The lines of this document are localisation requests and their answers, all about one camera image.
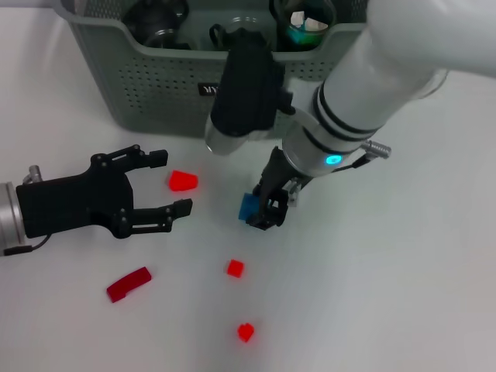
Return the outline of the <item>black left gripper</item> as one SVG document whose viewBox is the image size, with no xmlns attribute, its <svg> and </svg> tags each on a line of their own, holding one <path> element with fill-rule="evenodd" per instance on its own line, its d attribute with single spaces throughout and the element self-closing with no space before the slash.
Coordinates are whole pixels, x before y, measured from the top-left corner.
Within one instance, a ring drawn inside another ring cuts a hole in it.
<svg viewBox="0 0 496 372">
<path fill-rule="evenodd" d="M 26 236 L 36 238 L 85 226 L 102 226 L 118 237 L 128 218 L 130 234 L 169 233 L 176 219 L 191 214 L 193 201 L 133 210 L 133 189 L 126 172 L 167 165 L 168 152 L 145 153 L 139 145 L 112 154 L 95 154 L 83 173 L 18 186 Z"/>
</svg>

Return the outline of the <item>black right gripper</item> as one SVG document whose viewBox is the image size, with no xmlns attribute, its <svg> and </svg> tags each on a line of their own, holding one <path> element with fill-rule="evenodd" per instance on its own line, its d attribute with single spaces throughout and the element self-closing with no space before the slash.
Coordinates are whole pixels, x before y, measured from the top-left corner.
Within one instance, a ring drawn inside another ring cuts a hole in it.
<svg viewBox="0 0 496 372">
<path fill-rule="evenodd" d="M 260 181 L 253 189 L 259 198 L 259 211 L 266 211 L 269 220 L 260 213 L 253 213 L 246 223 L 253 228 L 266 231 L 284 223 L 291 195 L 306 186 L 306 176 L 296 170 L 278 146 L 272 149 L 270 159 L 263 169 Z"/>
</svg>

